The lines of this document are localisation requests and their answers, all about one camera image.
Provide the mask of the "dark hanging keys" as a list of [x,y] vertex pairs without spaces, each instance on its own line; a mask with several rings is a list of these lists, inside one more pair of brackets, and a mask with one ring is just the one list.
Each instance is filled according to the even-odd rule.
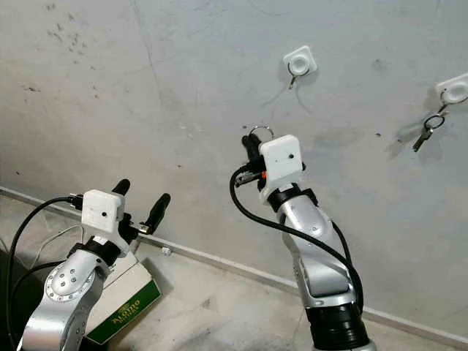
[[447,113],[431,113],[423,120],[421,131],[417,140],[412,144],[412,150],[417,153],[423,144],[434,136],[434,132],[447,121]]

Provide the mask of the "white green cardboard box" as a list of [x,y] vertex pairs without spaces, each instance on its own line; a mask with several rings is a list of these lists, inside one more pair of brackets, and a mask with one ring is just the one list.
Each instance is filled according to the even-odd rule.
[[107,344],[140,317],[162,292],[153,274],[132,253],[118,258],[87,320],[84,341]]

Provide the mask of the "black furniture block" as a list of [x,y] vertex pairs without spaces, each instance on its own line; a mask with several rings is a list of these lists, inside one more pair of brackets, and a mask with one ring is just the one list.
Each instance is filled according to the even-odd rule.
[[26,322],[33,311],[36,310],[40,298],[42,297],[42,280],[35,276],[30,276],[23,279],[19,290],[15,294],[11,294],[11,300],[2,298],[1,300],[1,351],[15,351],[16,344],[10,342],[7,334],[16,334],[17,337],[21,334]]

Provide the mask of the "grey wall baseboard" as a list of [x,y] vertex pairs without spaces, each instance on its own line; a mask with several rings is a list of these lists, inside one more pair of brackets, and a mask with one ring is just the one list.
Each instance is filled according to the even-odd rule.
[[107,351],[312,351],[295,285],[284,278],[163,238],[144,238],[137,254],[162,297]]

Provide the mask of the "white square wall hook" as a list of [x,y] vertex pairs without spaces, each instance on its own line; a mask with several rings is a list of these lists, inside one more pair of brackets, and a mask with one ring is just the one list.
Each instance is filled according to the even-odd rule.
[[468,72],[436,84],[434,90],[440,100],[436,113],[444,113],[448,106],[468,101]]
[[308,45],[299,47],[297,50],[283,56],[283,63],[290,73],[290,84],[287,85],[288,90],[292,90],[302,77],[310,75],[317,71],[317,62],[314,60],[311,48]]

